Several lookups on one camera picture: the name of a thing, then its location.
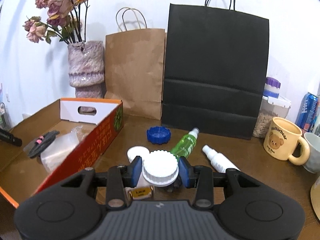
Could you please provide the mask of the dried pink flowers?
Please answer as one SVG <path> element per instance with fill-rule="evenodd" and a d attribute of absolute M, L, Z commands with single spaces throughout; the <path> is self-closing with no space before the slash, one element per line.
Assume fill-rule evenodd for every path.
<path fill-rule="evenodd" d="M 45 40 L 48 44 L 58 37 L 66 44 L 86 42 L 87 19 L 81 22 L 80 15 L 87 16 L 89 0 L 35 0 L 38 9 L 47 9 L 47 19 L 33 16 L 25 21 L 23 28 L 26 38 L 39 43 Z"/>

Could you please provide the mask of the blue soda can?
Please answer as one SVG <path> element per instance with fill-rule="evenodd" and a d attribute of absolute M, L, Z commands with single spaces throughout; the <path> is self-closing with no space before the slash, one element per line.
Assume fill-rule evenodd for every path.
<path fill-rule="evenodd" d="M 313 119 L 318 107 L 318 96 L 306 93 L 296 119 L 296 125 L 303 131 L 308 132 L 311 129 Z"/>

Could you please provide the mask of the clear food storage jar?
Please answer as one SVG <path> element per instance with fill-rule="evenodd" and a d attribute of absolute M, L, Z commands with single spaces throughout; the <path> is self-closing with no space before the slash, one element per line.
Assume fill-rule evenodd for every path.
<path fill-rule="evenodd" d="M 268 132 L 273 117 L 286 118 L 291 108 L 291 101 L 283 96 L 278 98 L 263 96 L 253 137 L 264 138 Z"/>

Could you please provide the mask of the white screw lid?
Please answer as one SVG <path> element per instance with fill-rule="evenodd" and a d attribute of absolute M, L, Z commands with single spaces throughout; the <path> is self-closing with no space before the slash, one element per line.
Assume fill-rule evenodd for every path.
<path fill-rule="evenodd" d="M 178 177 L 176 157 L 168 151 L 152 151 L 143 160 L 142 175 L 153 186 L 166 187 Z"/>

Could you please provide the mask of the cream bear mug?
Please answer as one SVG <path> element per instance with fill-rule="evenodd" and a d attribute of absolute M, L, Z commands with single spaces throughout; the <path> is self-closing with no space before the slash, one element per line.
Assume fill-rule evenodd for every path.
<path fill-rule="evenodd" d="M 304 165 L 310 157 L 310 146 L 303 138 L 302 130 L 277 116 L 271 121 L 263 147 L 270 156 L 298 166 Z"/>

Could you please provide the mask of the purple textured vase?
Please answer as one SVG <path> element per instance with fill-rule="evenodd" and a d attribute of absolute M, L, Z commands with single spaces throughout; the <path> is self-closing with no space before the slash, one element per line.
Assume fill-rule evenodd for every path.
<path fill-rule="evenodd" d="M 69 84 L 77 98 L 102 98 L 105 82 L 104 46 L 102 41 L 68 45 Z"/>

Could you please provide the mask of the grey ceramic cup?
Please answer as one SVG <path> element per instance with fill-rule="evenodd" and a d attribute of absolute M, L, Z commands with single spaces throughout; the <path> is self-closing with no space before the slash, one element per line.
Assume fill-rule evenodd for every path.
<path fill-rule="evenodd" d="M 304 139 L 310 147 L 310 156 L 303 167 L 310 173 L 318 173 L 320 171 L 320 137 L 306 132 Z"/>

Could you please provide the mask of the white spray bottle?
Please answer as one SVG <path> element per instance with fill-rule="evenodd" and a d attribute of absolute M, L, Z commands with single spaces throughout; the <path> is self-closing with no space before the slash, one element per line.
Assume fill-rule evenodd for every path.
<path fill-rule="evenodd" d="M 203 153 L 206 155 L 212 167 L 219 173 L 225 173 L 228 168 L 240 170 L 236 167 L 226 156 L 217 152 L 208 145 L 204 145 L 202 148 Z"/>

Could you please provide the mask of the brown paper bag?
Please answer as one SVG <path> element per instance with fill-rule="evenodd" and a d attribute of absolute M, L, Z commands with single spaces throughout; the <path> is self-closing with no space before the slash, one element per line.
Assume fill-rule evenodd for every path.
<path fill-rule="evenodd" d="M 125 114 L 161 119 L 166 37 L 148 27 L 106 35 L 105 98 L 121 100 Z"/>

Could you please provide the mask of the black paper bag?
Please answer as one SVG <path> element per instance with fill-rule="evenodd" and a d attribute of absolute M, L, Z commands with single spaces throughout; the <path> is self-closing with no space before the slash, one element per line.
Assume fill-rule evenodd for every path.
<path fill-rule="evenodd" d="M 269 21 L 228 9 L 171 4 L 162 125 L 251 139 L 264 91 Z"/>

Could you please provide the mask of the round white pad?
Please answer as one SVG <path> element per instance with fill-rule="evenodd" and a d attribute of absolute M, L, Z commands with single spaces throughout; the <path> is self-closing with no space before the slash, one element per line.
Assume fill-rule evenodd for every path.
<path fill-rule="evenodd" d="M 144 146 L 133 146 L 127 150 L 127 158 L 129 162 L 133 162 L 135 157 L 139 156 L 143 160 L 150 154 L 150 151 Z"/>

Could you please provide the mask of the blue jar lid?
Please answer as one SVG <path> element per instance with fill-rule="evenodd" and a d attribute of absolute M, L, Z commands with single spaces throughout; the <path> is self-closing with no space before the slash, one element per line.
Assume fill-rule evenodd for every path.
<path fill-rule="evenodd" d="M 171 139 L 171 131 L 163 126 L 153 126 L 146 131 L 146 136 L 152 144 L 166 144 Z"/>

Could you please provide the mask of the translucent plastic container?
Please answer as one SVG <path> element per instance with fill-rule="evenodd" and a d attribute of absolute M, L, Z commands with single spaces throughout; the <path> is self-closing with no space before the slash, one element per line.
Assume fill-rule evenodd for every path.
<path fill-rule="evenodd" d="M 41 154 L 42 165 L 52 173 L 67 156 L 88 135 L 89 130 L 83 126 L 74 127 L 71 132 L 57 137 Z"/>

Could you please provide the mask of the cardboard tray box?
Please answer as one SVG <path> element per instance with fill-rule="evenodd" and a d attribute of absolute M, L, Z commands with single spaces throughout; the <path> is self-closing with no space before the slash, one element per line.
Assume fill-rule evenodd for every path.
<path fill-rule="evenodd" d="M 1 130 L 1 196 L 14 208 L 92 167 L 123 127 L 117 99 L 61 98 Z"/>

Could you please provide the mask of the green spray bottle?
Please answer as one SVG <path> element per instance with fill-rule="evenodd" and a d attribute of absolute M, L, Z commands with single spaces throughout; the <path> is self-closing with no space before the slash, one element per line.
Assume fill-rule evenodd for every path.
<path fill-rule="evenodd" d="M 173 154 L 177 160 L 179 160 L 180 157 L 188 158 L 196 146 L 199 132 L 199 129 L 195 127 L 188 134 L 184 135 L 176 146 L 170 150 L 171 154 Z"/>

